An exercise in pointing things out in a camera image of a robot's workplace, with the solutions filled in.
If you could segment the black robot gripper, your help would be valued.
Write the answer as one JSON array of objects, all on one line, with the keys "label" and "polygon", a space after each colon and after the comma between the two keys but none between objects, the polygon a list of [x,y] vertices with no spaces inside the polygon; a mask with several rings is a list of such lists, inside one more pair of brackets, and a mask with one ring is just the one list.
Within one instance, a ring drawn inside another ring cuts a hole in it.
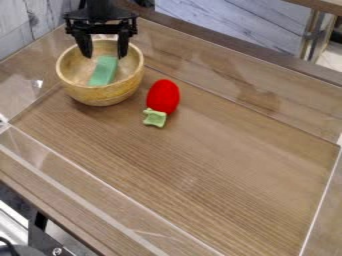
[{"label": "black robot gripper", "polygon": [[138,34],[139,15],[126,9],[111,7],[99,18],[91,18],[88,9],[78,9],[63,15],[66,33],[74,34],[78,47],[84,57],[92,57],[92,38],[88,34],[118,34],[118,58],[128,52],[130,35]]}]

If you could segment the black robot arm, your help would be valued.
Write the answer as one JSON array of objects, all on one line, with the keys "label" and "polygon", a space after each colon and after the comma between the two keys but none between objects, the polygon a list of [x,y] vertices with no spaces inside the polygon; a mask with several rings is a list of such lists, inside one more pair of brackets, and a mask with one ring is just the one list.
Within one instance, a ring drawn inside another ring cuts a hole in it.
[{"label": "black robot arm", "polygon": [[70,34],[84,57],[94,53],[92,36],[118,36],[118,58],[128,54],[130,38],[138,34],[138,15],[119,8],[112,0],[80,0],[76,10],[63,15],[66,33]]}]

